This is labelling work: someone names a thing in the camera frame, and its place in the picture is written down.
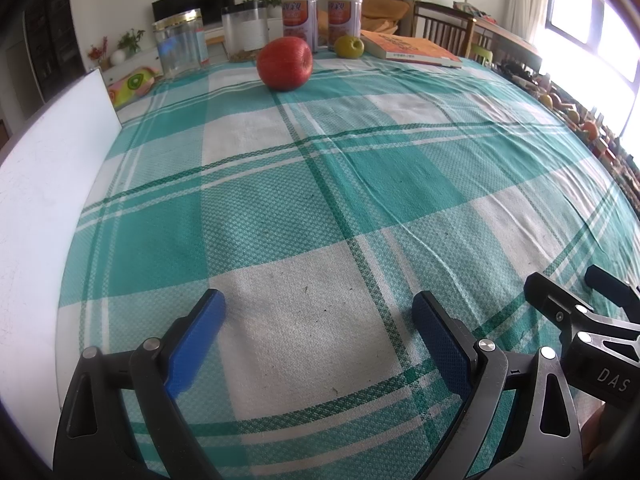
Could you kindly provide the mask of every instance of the red apple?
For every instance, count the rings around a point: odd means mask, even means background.
[[[255,64],[262,82],[281,92],[302,86],[314,68],[311,49],[305,40],[295,36],[278,38],[265,45]]]

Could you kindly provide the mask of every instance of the green stool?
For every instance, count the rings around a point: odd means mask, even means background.
[[[471,44],[471,52],[476,54],[476,56],[480,56],[484,61],[481,64],[485,64],[485,62],[492,63],[494,61],[494,53],[490,50],[482,48],[480,45],[472,43]]]

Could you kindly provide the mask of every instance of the glass jar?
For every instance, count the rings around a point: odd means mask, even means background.
[[[222,9],[225,48],[229,61],[255,59],[269,43],[267,9],[264,2],[252,0]]]
[[[165,78],[199,70],[209,64],[200,9],[174,14],[153,24]]]

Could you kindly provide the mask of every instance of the orange book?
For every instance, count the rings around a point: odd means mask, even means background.
[[[364,49],[380,59],[461,67],[460,58],[424,38],[406,38],[381,32],[360,31]]]

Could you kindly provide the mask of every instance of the orange chair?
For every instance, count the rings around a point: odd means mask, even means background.
[[[398,30],[398,22],[409,10],[409,4],[402,0],[362,0],[362,30],[393,34]],[[329,15],[326,10],[318,10],[318,29],[321,40],[329,36]]]

